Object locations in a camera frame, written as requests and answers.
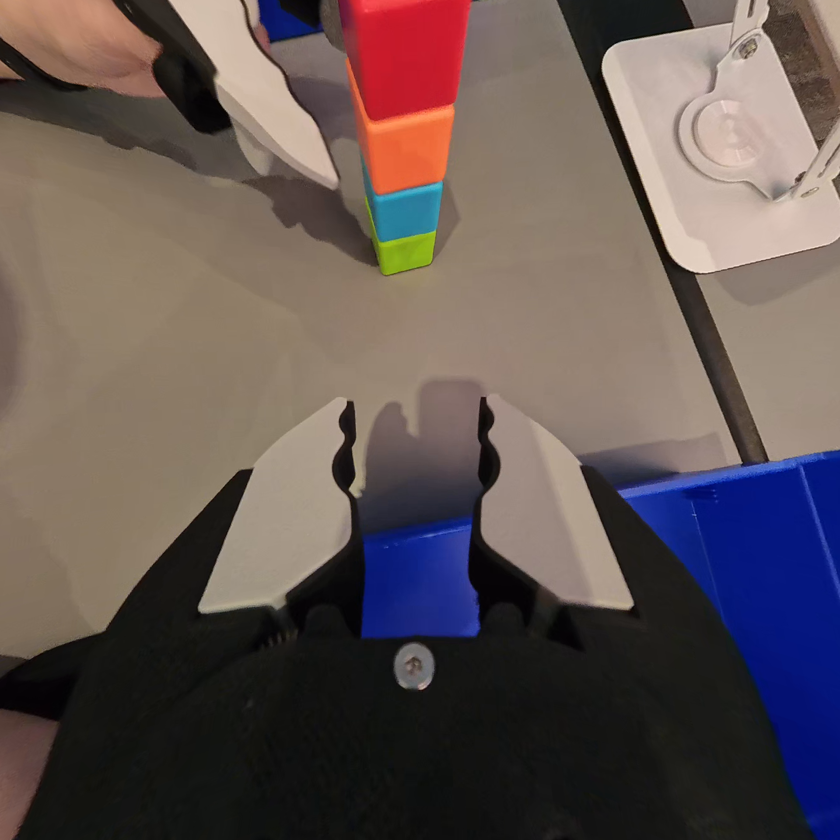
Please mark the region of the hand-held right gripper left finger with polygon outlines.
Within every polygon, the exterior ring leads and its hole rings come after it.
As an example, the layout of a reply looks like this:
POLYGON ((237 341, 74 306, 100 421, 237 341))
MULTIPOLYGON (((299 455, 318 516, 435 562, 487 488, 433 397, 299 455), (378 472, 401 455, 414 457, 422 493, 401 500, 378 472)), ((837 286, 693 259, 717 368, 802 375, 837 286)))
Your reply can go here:
POLYGON ((258 458, 198 611, 265 607, 287 630, 314 606, 361 635, 363 537, 356 499, 354 404, 336 398, 258 458))

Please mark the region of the green magnetic cube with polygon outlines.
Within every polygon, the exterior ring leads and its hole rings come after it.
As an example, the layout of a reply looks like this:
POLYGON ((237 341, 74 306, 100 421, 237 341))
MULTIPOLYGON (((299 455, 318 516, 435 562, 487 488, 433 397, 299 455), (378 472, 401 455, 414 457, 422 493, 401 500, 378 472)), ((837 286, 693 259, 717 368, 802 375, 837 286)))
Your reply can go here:
POLYGON ((424 268, 432 263, 436 245, 436 231, 381 241, 367 199, 364 200, 364 205, 369 220, 371 242, 380 272, 384 276, 388 277, 407 270, 424 268))

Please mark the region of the person's left hand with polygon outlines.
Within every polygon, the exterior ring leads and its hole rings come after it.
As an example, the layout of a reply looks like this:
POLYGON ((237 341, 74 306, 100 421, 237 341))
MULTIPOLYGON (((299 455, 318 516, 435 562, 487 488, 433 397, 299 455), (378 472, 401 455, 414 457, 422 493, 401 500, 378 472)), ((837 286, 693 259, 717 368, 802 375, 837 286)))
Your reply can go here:
POLYGON ((162 98, 160 47, 105 1, 2 1, 2 38, 39 69, 85 88, 162 98))

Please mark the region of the blue plastic bin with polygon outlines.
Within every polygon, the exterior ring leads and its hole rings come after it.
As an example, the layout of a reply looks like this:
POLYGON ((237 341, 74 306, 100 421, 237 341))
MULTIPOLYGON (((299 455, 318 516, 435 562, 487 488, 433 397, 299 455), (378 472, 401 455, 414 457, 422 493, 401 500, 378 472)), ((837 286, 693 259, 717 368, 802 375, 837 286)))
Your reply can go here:
MULTIPOLYGON (((619 487, 739 646, 816 838, 839 838, 839 454, 619 487)), ((363 637, 474 636, 471 520, 364 539, 363 637)))
POLYGON ((324 33, 344 52, 340 1, 258 1, 257 6, 270 43, 324 33))

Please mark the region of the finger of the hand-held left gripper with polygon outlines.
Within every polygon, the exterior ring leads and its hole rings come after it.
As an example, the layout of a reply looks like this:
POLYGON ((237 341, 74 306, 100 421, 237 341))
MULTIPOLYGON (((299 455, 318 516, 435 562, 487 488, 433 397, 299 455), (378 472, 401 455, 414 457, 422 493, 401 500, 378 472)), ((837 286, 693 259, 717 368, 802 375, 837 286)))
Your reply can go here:
POLYGON ((252 167, 267 175, 277 158, 315 183, 338 188, 340 179, 319 126, 257 38, 258 3, 173 1, 171 5, 211 61, 217 100, 231 118, 252 167))

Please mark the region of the white sign stand base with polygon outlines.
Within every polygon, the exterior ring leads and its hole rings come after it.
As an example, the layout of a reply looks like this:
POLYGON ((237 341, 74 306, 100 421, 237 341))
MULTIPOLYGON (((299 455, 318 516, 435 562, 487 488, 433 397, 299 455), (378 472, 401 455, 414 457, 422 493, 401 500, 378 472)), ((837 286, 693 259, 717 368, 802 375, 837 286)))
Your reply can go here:
POLYGON ((838 240, 838 124, 818 149, 769 9, 737 2, 731 24, 627 40, 602 61, 666 249, 695 274, 838 240))

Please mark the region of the red magnetic cube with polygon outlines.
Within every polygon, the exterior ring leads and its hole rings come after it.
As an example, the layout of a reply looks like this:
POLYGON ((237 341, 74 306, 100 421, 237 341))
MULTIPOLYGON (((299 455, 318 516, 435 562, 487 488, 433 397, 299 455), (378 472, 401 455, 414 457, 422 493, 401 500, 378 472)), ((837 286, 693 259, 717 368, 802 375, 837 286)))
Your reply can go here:
POLYGON ((470 1, 341 1, 343 40, 367 116, 455 103, 470 1))

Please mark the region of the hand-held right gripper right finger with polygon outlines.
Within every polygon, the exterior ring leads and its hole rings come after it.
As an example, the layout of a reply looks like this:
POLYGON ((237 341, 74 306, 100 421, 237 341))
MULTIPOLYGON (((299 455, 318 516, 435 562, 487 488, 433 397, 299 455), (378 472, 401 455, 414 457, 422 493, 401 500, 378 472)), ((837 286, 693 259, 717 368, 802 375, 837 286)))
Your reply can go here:
POLYGON ((481 397, 477 433, 470 583, 480 628, 501 605, 537 636, 562 635, 571 607, 630 613, 634 599, 580 460, 498 394, 481 397))

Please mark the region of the teal magnetic cube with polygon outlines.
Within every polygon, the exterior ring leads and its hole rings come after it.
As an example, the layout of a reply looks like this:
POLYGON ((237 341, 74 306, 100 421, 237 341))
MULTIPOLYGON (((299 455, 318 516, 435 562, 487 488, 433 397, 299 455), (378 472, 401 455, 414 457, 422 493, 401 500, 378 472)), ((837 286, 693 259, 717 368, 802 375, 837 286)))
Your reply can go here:
POLYGON ((362 155, 360 163, 371 239, 391 242, 437 231, 444 181, 378 193, 362 155))

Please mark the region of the orange magnetic cube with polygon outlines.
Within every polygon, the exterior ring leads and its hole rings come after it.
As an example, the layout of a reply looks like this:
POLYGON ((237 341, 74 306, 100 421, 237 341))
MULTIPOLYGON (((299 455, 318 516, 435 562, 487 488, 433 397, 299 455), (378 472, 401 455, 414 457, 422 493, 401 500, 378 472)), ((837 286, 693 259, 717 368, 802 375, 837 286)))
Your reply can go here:
POLYGON ((375 193, 387 194, 444 180, 455 106, 372 120, 350 61, 345 61, 356 136, 375 193))

